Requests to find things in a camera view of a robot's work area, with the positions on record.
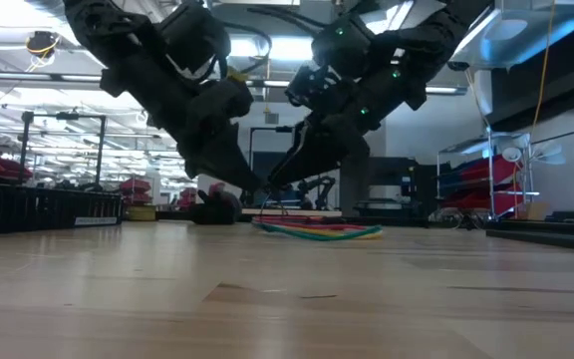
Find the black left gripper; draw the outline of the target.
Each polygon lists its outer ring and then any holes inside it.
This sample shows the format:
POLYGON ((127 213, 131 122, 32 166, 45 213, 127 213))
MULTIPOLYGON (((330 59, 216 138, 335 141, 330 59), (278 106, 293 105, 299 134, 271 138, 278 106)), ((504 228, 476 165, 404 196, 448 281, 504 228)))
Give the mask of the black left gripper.
POLYGON ((238 125, 211 115, 201 84, 183 78, 169 61, 126 57, 102 71, 100 87, 116 97, 129 93, 147 111, 153 124, 177 142, 185 172, 194 179, 207 175, 244 190, 263 186, 238 144, 238 125))

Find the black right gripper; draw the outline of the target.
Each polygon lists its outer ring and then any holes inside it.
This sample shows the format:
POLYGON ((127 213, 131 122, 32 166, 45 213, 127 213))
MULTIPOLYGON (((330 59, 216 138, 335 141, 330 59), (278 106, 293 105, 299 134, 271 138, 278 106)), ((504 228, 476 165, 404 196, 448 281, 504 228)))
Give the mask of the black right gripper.
POLYGON ((352 191, 366 191, 371 148, 365 134, 374 131, 399 105, 417 110, 426 100, 427 80, 406 66, 388 65, 363 77, 348 100, 320 124, 302 121, 292 147, 271 171, 275 188, 332 170, 341 170, 352 191))

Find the thin dark zip tie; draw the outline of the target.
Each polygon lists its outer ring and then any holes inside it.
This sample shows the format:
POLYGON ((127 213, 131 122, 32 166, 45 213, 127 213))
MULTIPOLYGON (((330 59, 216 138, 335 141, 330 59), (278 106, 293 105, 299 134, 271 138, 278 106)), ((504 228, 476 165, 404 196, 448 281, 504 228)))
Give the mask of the thin dark zip tie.
POLYGON ((280 189, 268 189, 261 202, 259 214, 263 215, 286 215, 289 211, 284 204, 280 189))

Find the black slotted cable raceway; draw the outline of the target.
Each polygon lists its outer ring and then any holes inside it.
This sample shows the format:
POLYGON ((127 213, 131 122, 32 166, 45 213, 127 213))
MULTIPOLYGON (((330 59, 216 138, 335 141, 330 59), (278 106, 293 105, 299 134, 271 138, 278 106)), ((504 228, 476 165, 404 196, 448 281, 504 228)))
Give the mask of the black slotted cable raceway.
POLYGON ((0 183, 0 234, 116 225, 122 216, 117 194, 0 183))

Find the black raceway cover strip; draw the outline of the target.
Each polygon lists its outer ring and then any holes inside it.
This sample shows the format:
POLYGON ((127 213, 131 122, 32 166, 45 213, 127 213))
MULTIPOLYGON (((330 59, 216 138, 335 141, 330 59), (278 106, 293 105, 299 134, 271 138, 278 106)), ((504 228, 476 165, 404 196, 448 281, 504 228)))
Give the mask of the black raceway cover strip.
POLYGON ((489 237, 574 249, 574 234, 497 229, 490 229, 485 233, 489 237))

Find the black cabinet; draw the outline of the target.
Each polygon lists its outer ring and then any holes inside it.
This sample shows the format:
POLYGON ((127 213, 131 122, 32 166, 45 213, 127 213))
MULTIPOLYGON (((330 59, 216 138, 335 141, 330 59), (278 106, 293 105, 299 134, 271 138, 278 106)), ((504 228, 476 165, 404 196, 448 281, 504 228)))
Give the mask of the black cabinet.
POLYGON ((413 158, 369 158, 369 170, 370 188, 383 189, 384 198, 394 199, 393 189, 422 203, 437 196, 435 165, 421 165, 413 158))

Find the tape roll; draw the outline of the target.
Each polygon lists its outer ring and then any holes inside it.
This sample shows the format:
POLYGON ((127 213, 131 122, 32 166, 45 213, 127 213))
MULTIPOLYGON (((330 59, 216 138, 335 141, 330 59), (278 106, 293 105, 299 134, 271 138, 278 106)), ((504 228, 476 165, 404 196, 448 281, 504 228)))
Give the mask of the tape roll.
POLYGON ((129 221, 156 221, 156 206, 150 204, 128 205, 125 219, 129 221))

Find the white multi-head floor lamp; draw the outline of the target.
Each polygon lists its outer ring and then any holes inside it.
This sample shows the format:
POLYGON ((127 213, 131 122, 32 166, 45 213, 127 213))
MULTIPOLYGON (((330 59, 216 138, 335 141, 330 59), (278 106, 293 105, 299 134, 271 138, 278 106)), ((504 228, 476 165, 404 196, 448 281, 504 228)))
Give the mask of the white multi-head floor lamp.
POLYGON ((520 191, 512 194, 521 194, 523 203, 536 201, 541 195, 535 188, 535 166, 562 166, 566 163, 561 145, 554 141, 544 141, 533 144, 532 135, 518 134, 511 139, 501 150, 501 155, 508 161, 521 163, 519 172, 514 172, 512 179, 520 182, 520 191))

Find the black ceiling-hung device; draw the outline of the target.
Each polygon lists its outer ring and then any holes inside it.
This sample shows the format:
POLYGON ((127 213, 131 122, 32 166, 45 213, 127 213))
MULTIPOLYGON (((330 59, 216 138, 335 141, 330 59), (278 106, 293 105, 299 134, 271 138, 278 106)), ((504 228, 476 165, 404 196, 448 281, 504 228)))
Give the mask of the black ceiling-hung device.
POLYGON ((51 65, 55 60, 60 41, 61 37, 55 33, 35 31, 25 43, 26 50, 31 56, 27 72, 51 65))

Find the cardboard box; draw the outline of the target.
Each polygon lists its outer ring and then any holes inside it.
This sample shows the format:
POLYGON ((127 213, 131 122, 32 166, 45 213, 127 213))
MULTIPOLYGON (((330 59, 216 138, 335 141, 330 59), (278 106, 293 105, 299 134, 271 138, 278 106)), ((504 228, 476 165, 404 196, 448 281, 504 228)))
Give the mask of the cardboard box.
POLYGON ((526 202, 517 207, 515 218, 527 221, 544 221, 550 212, 550 205, 546 202, 526 202))

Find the black gantry frame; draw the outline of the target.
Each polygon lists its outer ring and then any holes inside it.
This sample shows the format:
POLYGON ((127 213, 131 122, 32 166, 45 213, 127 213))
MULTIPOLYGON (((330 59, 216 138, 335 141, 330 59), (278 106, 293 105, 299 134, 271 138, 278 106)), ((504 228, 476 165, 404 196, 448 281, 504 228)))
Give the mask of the black gantry frame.
MULTIPOLYGON (((258 131, 269 131, 278 134, 291 134, 293 137, 293 126, 278 126, 278 127, 251 127, 249 129, 249 142, 248 142, 248 162, 253 169, 253 138, 254 133, 258 131)), ((270 186, 270 196, 272 193, 277 193, 281 189, 280 186, 270 186)))
POLYGON ((80 118, 85 119, 97 119, 100 121, 100 131, 97 134, 99 138, 98 141, 98 154, 97 154, 97 165, 96 165, 96 172, 95 172, 95 184, 99 184, 101 182, 101 171, 102 171, 102 159, 103 159, 103 149, 104 149, 104 141, 106 138, 106 129, 107 129, 107 116, 106 115, 91 115, 91 114, 80 114, 74 112, 58 112, 55 114, 45 114, 45 115, 36 115, 34 111, 25 111, 21 115, 21 121, 23 124, 23 132, 22 132, 22 140, 21 140, 21 155, 19 164, 21 168, 18 171, 18 182, 22 182, 23 180, 23 173, 26 164, 26 156, 27 156, 27 146, 30 136, 30 125, 36 118, 50 118, 55 119, 58 121, 77 121, 80 118))

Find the black aluminium table frame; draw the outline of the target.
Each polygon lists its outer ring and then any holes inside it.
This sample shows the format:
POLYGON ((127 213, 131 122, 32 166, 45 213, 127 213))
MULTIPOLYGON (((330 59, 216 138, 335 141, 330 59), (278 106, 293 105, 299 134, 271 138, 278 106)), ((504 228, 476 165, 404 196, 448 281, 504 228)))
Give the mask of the black aluminium table frame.
MULTIPOLYGON (((422 217, 390 217, 390 216, 363 216, 349 217, 341 216, 338 212, 332 211, 314 211, 312 214, 306 214, 304 211, 294 210, 288 214, 283 214, 280 210, 260 210, 246 208, 238 218, 239 222, 250 222, 254 217, 263 218, 313 218, 330 223, 355 223, 358 225, 382 225, 382 226, 402 226, 402 227, 425 227, 442 226, 437 222, 430 222, 427 218, 422 217)), ((515 230, 515 231, 543 231, 556 232, 574 235, 574 223, 571 222, 550 222, 550 221, 530 221, 514 219, 497 219, 491 220, 485 226, 485 229, 492 230, 515 230)))

